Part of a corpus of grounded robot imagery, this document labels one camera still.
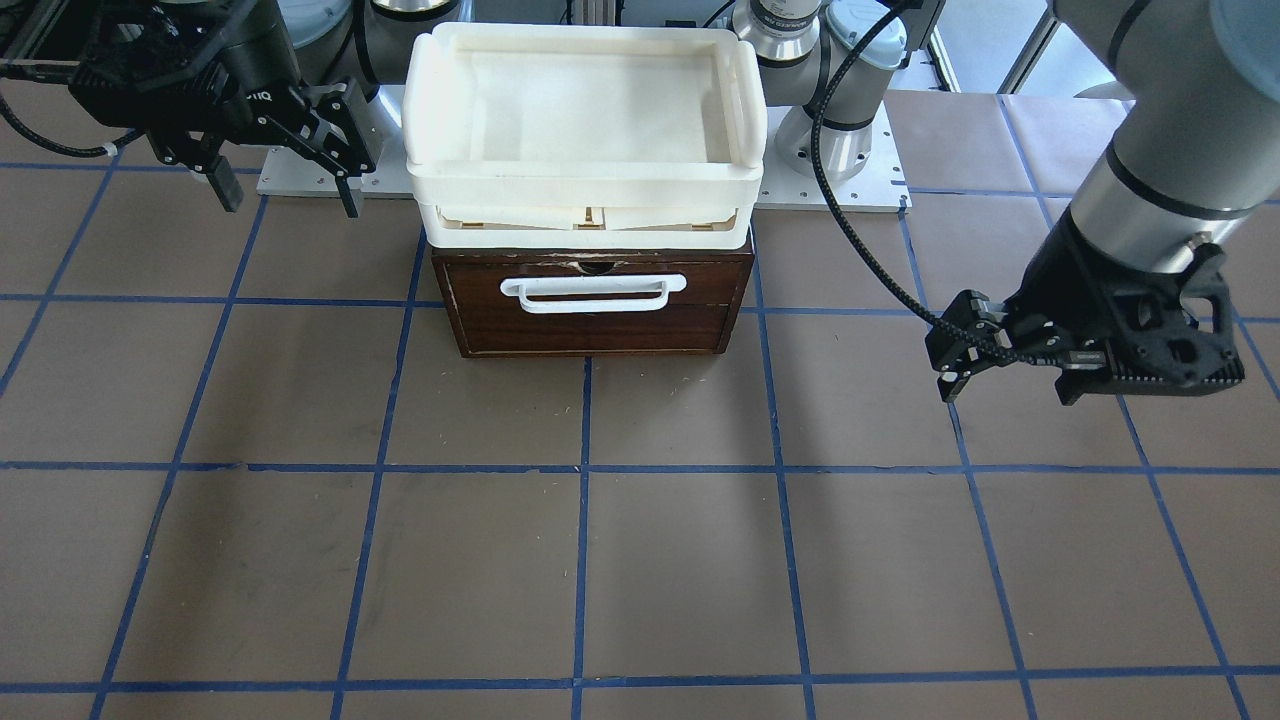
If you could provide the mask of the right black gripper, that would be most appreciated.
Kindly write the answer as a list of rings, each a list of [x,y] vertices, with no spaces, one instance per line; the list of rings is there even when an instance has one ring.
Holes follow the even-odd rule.
[[[274,1],[102,1],[69,91],[99,123],[145,132],[160,161],[205,170],[228,213],[244,191],[216,160],[223,143],[284,146],[321,167],[352,219],[381,159],[358,82],[305,87]]]

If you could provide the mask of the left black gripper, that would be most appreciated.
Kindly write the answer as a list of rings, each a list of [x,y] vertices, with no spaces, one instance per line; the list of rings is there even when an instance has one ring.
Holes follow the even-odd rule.
[[[1061,364],[1062,405],[1084,395],[1203,396],[1239,386],[1245,369],[1230,320],[1220,245],[1196,241],[1190,264],[1172,274],[1139,272],[1091,246],[1075,222],[1059,218],[1018,292],[992,302],[965,290],[942,314],[969,333],[934,325],[925,337],[943,401],[1005,360],[979,347],[1009,338],[1010,355]]]

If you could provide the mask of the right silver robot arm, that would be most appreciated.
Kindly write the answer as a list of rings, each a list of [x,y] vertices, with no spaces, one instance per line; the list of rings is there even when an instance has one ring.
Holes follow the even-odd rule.
[[[420,35],[466,17],[463,1],[102,1],[68,85],[228,211],[243,197],[221,151],[234,143],[311,161],[353,218],[389,135],[372,100],[404,82]]]

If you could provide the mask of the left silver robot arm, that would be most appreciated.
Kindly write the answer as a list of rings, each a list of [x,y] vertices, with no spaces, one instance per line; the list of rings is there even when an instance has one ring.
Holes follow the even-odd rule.
[[[731,1],[765,101],[788,109],[774,147],[815,181],[877,279],[931,325],[951,404],[978,373],[1055,366],[1085,395],[1196,397],[1244,380],[1224,243],[1277,190],[1275,1],[1052,1],[1135,99],[1068,209],[1001,302],[965,290],[931,313],[870,254],[835,186],[870,151],[872,122],[911,45],[919,1]]]

